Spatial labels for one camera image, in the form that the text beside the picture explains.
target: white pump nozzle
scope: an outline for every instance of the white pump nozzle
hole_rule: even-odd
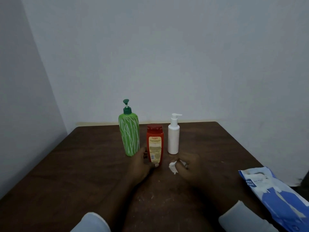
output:
[[[182,116],[182,115],[181,114],[176,114],[176,113],[172,114],[172,121],[171,121],[171,126],[172,127],[177,127],[177,125],[178,125],[178,116]]]

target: white bottle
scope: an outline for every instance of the white bottle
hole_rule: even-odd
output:
[[[179,147],[179,125],[178,125],[178,116],[181,114],[172,114],[171,124],[168,126],[168,153],[177,154]]]

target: bottle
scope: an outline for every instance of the bottle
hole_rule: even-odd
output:
[[[128,106],[129,99],[125,99],[126,107],[118,118],[123,145],[127,156],[133,156],[139,149],[138,117]]]
[[[163,159],[164,133],[162,125],[149,124],[147,126],[147,151],[150,162],[157,162],[159,166]]]
[[[181,114],[173,113],[171,117],[171,124],[168,126],[168,153],[177,154],[179,148],[179,130],[178,116]]]

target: green pump head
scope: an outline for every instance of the green pump head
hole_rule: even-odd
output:
[[[129,102],[129,99],[125,99],[125,100],[123,101],[123,103],[126,105],[126,107],[123,109],[123,113],[124,113],[125,115],[129,115],[129,114],[132,113],[131,107],[128,106],[128,102]]]

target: white wall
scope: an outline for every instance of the white wall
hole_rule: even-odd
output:
[[[282,180],[309,169],[308,0],[23,0],[68,132],[214,119]]]
[[[66,135],[21,0],[0,0],[0,198]]]

